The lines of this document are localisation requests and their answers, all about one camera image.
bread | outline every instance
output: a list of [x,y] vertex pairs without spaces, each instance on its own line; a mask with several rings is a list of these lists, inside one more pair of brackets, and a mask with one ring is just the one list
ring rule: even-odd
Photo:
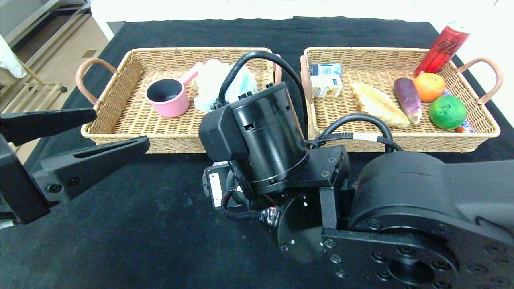
[[362,113],[378,117],[390,127],[406,128],[410,121],[387,94],[369,85],[352,83],[353,95]]

red can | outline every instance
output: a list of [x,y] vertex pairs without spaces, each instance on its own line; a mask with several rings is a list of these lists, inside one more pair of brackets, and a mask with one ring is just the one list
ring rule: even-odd
[[421,72],[437,73],[457,53],[468,36],[469,32],[465,32],[465,28],[457,22],[449,23],[416,68],[414,77]]

basket handle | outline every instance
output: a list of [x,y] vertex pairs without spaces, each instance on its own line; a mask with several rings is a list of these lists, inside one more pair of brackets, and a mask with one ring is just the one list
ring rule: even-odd
[[312,101],[313,85],[310,82],[309,64],[305,55],[300,56],[300,76],[302,77],[302,85],[305,93],[305,98],[308,103]]
[[459,68],[457,68],[457,72],[458,73],[462,73],[462,72],[468,70],[469,67],[471,67],[473,64],[475,64],[477,62],[485,62],[485,63],[489,64],[489,66],[491,66],[492,70],[494,71],[494,74],[496,74],[496,84],[494,85],[494,87],[491,89],[491,91],[489,91],[488,93],[484,94],[484,96],[482,96],[478,100],[478,102],[480,102],[480,103],[486,103],[487,101],[489,101],[489,99],[491,99],[491,97],[502,86],[502,83],[503,83],[503,73],[502,73],[500,67],[498,66],[498,64],[495,61],[493,61],[490,58],[486,58],[486,57],[479,57],[479,58],[475,58],[475,59],[471,60],[470,62],[464,64],[463,66],[461,66]]
[[84,86],[84,80],[83,80],[84,74],[91,67],[91,65],[93,65],[93,63],[102,64],[103,66],[105,66],[105,68],[109,69],[109,71],[112,73],[118,73],[118,71],[116,70],[116,68],[114,68],[114,66],[108,64],[105,60],[99,59],[99,58],[88,59],[79,66],[79,68],[77,69],[77,74],[75,74],[75,82],[77,83],[77,88],[89,100],[90,103],[95,105],[95,104],[97,104],[98,99],[96,97],[94,97],[94,95],[91,94],[89,92],[89,90],[87,90],[87,88]]
[[275,79],[273,84],[277,85],[282,82],[282,68],[276,63],[273,63],[273,68],[275,69]]

candy wrapper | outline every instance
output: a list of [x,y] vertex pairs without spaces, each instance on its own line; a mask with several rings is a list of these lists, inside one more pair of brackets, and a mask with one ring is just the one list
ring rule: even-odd
[[[445,91],[443,91],[443,94],[442,95],[448,95],[450,94],[451,95],[451,92],[448,88],[445,88]],[[475,129],[473,128],[473,126],[471,125],[471,122],[466,118],[460,127],[456,128],[455,129],[456,132],[458,133],[475,133]]]

black cable sleeve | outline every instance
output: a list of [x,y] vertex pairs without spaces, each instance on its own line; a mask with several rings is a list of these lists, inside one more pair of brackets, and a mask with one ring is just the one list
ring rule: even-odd
[[253,58],[263,58],[266,60],[269,60],[277,65],[279,65],[283,70],[289,74],[289,76],[292,78],[292,80],[295,82],[296,86],[298,87],[298,91],[300,92],[300,100],[302,102],[302,113],[303,113],[303,127],[302,127],[302,133],[303,137],[305,139],[308,138],[307,136],[307,129],[308,129],[308,123],[307,123],[307,102],[305,100],[305,92],[303,91],[302,81],[300,77],[296,74],[296,72],[293,70],[293,68],[282,58],[274,55],[273,53],[269,53],[266,51],[249,51],[245,53],[239,60],[234,63],[234,66],[228,73],[227,77],[223,81],[223,84],[221,88],[219,89],[219,95],[218,99],[216,100],[216,104],[218,105],[225,105],[227,104],[227,101],[225,100],[225,93],[227,92],[228,87],[234,80],[235,76],[239,72],[239,70],[245,65],[246,62],[248,62],[250,59]]
[[377,142],[383,143],[384,145],[391,147],[395,151],[403,151],[403,148],[399,144],[395,143],[394,141],[388,138],[379,136]]
[[236,212],[230,211],[227,208],[228,201],[230,200],[230,198],[232,197],[234,192],[235,192],[235,188],[231,188],[231,189],[227,190],[226,194],[223,195],[223,197],[222,197],[222,211],[223,211],[223,214],[225,214],[225,216],[227,216],[227,218],[229,218],[231,220],[236,220],[236,221],[258,220],[259,216],[261,215],[260,211],[255,211],[254,210],[254,211],[246,211],[246,212],[236,213]]
[[[327,141],[334,141],[334,140],[341,140],[341,139],[353,139],[353,133],[335,133],[335,134],[326,134],[326,135],[320,135],[316,139],[308,140],[306,143],[308,146],[322,146]],[[387,145],[391,147],[391,149],[395,151],[403,151],[403,148],[395,143],[394,141],[389,140],[385,137],[377,137],[377,142],[383,143],[384,145]]]
[[234,174],[235,179],[237,180],[237,183],[241,187],[241,190],[243,191],[243,195],[249,200],[254,200],[257,198],[257,195],[252,189],[252,186],[250,183],[246,180],[242,169],[240,168],[239,162],[237,159],[228,161],[228,164],[230,165],[230,170],[232,170],[232,173]]
[[[367,121],[375,126],[377,126],[382,135],[384,135],[385,138],[388,138],[389,140],[393,141],[393,135],[391,134],[391,130],[389,127],[381,121],[378,117],[372,116],[369,114],[349,114],[346,116],[341,117],[340,119],[334,121],[331,125],[329,125],[326,130],[321,135],[326,135],[329,133],[332,133],[335,131],[338,127],[342,126],[345,123],[352,122],[352,121]],[[314,149],[319,148],[319,144],[316,146],[313,146]],[[389,146],[385,146],[385,152],[390,153],[393,150]]]

